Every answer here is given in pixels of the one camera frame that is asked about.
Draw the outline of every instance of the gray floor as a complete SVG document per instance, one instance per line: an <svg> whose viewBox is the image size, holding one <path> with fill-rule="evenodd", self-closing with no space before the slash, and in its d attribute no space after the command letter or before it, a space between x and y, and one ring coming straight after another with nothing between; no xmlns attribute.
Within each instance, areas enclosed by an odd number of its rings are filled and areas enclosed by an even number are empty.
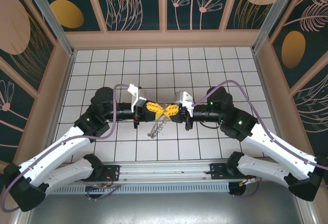
<svg viewBox="0 0 328 224"><path fill-rule="evenodd" d="M98 202L83 195L50 195L29 224L299 224L288 189L265 182L251 198L228 193L114 194Z"/></svg>

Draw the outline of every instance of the wire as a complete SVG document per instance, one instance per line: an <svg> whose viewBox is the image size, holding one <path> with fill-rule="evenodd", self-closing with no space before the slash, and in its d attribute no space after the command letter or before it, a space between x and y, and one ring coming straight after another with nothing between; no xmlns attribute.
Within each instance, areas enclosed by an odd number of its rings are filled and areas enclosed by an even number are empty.
<svg viewBox="0 0 328 224"><path fill-rule="evenodd" d="M300 159L301 161L305 162L306 164L310 164L314 167L318 167L324 170L328 170L328 167L320 165L320 164L316 164L315 162L309 161L305 158L303 158L302 156L296 154L294 151L292 151L291 149L287 148L286 146L284 146L282 143L280 143L279 141L277 141L270 133L270 131L267 129L267 127L265 126L263 120L261 119L259 113L257 112L257 110L255 109L254 105L252 104L252 102L249 100L249 98L247 97L247 94L245 93L245 90L241 87L241 85L234 81L234 80L226 80L220 84L218 84L215 88L213 88L212 91L210 91L205 97L203 97L200 101L192 104L192 107L195 107L197 105L200 105L202 102L204 102L204 100L206 100L209 96L211 96L217 89L219 89L221 86L223 86L224 84L227 83L233 83L235 84L242 92L242 94L244 95L245 99L247 100L247 102L249 103L249 105L251 106L251 109L254 111L258 121L260 122L261 126L263 127L265 133L267 134L267 136L270 138L270 140L272 140L274 143L276 143L278 146L280 146L281 148L283 148L285 151L287 151L288 153L292 154L293 156L295 156L297 159Z"/></svg>
<svg viewBox="0 0 328 224"><path fill-rule="evenodd" d="M125 87L125 88L128 88L129 86L128 85L124 85L124 84L116 84L114 86L114 89L113 89L113 110L116 110L116 106L117 106L117 103L116 103L116 89L118 87ZM61 145L64 145L66 142L72 140L72 139L77 139L77 138L88 138L88 139L106 139L106 138L109 138L113 133L114 133L114 130L115 130L115 126L116 126L116 112L113 112L113 126L112 126L112 129L111 131L109 132L108 135L104 136L104 137L95 137L95 136L85 136L85 135L79 135L79 136L73 136L73 137L69 137L69 138L66 138L64 139L61 143L59 144L56 144L54 147L49 148L48 151L46 151L44 154L42 154L37 160L35 160L26 170L24 170L23 172L20 173L19 176L17 176L9 185L8 185L8 188L5 190L4 192L4 195L3 195L3 198L2 198L2 201L1 201L1 210L5 213L11 213L11 212L14 212L16 210L19 209L19 207L16 207L14 209L11 209L11 210L8 210L6 209L5 207L5 201L6 201L6 198L9 194L9 191L11 190L11 188L13 187L14 184L16 184L16 182L22 178L30 169L33 169L33 167L35 165L38 164L38 162L40 162L43 158L45 158L47 155L49 155L51 152L53 152L54 150L56 150L58 147L60 147Z"/></svg>
<svg viewBox="0 0 328 224"><path fill-rule="evenodd" d="M80 183L82 183L82 184L84 184L84 185L87 185L87 186L93 187L93 188L95 188L95 189L104 189L104 190L107 190L107 189L113 189L113 191L110 191L110 192L107 193L106 195L102 195L101 197L95 198L94 201L98 201L98 200L104 199L104 198L106 198L106 197L109 197L110 195L112 195L115 191L117 191L117 190L121 187L121 185L110 186L110 187L96 187L96 186L94 186L94 185L92 185L92 184L89 184L89 183L87 183L87 182L84 182L84 181L82 181L82 180L78 180L77 182L80 182ZM88 198L89 200L92 200L92 198L91 198L90 195L89 195L89 193L90 193L91 191L92 191L92 189L89 189L89 190L87 191L87 198Z"/></svg>
<svg viewBox="0 0 328 224"><path fill-rule="evenodd" d="M220 125L218 124L218 126L217 127L209 127L209 126L206 126L204 123L202 123L202 122L199 122L203 127L205 127L205 128L209 128L209 129L218 129L219 127L220 127Z"/></svg>
<svg viewBox="0 0 328 224"><path fill-rule="evenodd" d="M257 189L255 190L255 192L253 192L253 193L251 193L251 194L249 194L249 195L245 195L245 196L234 195L234 197L238 197L238 198L254 197L254 196L256 196L256 195L260 192L261 187L262 187L262 178L260 178L260 182L259 182L258 187L257 187Z"/></svg>

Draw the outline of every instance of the decorative wallpaper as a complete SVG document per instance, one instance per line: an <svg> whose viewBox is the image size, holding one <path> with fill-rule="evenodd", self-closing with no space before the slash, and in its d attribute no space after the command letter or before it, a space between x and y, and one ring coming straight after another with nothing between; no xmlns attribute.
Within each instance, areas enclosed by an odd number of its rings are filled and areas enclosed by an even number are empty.
<svg viewBox="0 0 328 224"><path fill-rule="evenodd" d="M100 31L90 0L48 0L66 32Z"/></svg>
<svg viewBox="0 0 328 224"><path fill-rule="evenodd" d="M280 23L280 20L281 20L281 18L282 18L282 15L285 14L285 12L286 12L286 10L288 9L288 7L289 7L289 5L291 4L291 2L292 2L292 0L288 0L288 2L286 3L286 5L285 5L284 9L282 10L282 12L280 13L280 15L279 15L277 21L275 22L275 24L273 25L271 31L269 32L269 37L271 37L272 34L274 33L274 31L276 30L278 24Z"/></svg>
<svg viewBox="0 0 328 224"><path fill-rule="evenodd" d="M34 99L0 70L0 163L12 162Z"/></svg>
<svg viewBox="0 0 328 224"><path fill-rule="evenodd" d="M292 87L328 50L328 0L299 0L273 42Z"/></svg>
<svg viewBox="0 0 328 224"><path fill-rule="evenodd" d="M99 0L108 31L159 30L158 0Z"/></svg>
<svg viewBox="0 0 328 224"><path fill-rule="evenodd" d="M53 45L23 0L0 0L0 57L38 90Z"/></svg>
<svg viewBox="0 0 328 224"><path fill-rule="evenodd" d="M235 0L227 29L260 29L275 0Z"/></svg>
<svg viewBox="0 0 328 224"><path fill-rule="evenodd" d="M328 65L294 95L294 101L314 154L328 156Z"/></svg>
<svg viewBox="0 0 328 224"><path fill-rule="evenodd" d="M218 29L227 0L167 0L167 29Z"/></svg>

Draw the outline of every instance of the white tile floor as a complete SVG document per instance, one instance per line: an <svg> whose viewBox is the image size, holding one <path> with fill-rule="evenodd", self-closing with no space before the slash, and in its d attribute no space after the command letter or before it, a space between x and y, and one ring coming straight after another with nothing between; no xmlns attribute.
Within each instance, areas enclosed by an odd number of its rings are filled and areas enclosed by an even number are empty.
<svg viewBox="0 0 328 224"><path fill-rule="evenodd" d="M248 47L78 51L56 139L85 112L100 87L132 83L146 89L149 100L172 103L177 91L185 90L197 101L205 96L210 86L227 79L243 85L265 124L275 132ZM251 113L240 90L231 84L225 86L233 95L234 105ZM130 103L131 95L123 90L117 101ZM120 122L112 137L94 142L68 162L77 161L87 153L94 153L106 162L229 158L233 151L263 157L258 149L240 144L220 130L206 129L198 123L187 132L184 124L169 122L156 139L150 139L147 133L153 124L141 123L134 130L132 122Z"/></svg>

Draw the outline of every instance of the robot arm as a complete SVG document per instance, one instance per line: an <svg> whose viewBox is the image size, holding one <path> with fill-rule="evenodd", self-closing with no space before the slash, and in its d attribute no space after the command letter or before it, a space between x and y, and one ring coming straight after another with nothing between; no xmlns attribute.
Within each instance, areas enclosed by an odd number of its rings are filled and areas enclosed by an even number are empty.
<svg viewBox="0 0 328 224"><path fill-rule="evenodd" d="M93 139L76 138L63 143L68 137L77 135L89 135L99 137L108 129L108 121L113 120L116 112L117 120L131 119L134 128L140 122L157 120L165 115L169 120L176 123L185 123L186 130L193 128L194 121L209 121L220 124L220 129L228 137L235 138L243 143L250 143L258 147L278 163L254 159L240 152L234 152L227 162L228 172L254 175L275 181L285 187L296 196L312 201L320 186L324 170L304 163L290 154L267 136L258 120L245 111L233 106L232 96L224 87L219 88L207 99L207 105L193 106L192 96L187 92L176 93L175 104L169 105L165 110L160 105L146 99L146 92L133 85L128 91L132 94L130 104L117 104L113 110L113 90L105 87L100 88L91 99L91 105L87 111L74 123L74 126L58 141L46 148L34 158L17 166L8 165L4 170L5 186L10 185L23 171L27 173L19 179L9 193L17 202L22 211L29 211L39 205L42 200L53 190L67 185L79 179L99 177L103 172L104 165L93 154L86 155L80 161L60 169L61 165L69 156L77 150L94 142ZM315 158L308 155L272 134L285 147L306 158L308 161L327 166L325 157ZM38 158L44 156L34 167L30 165Z"/></svg>

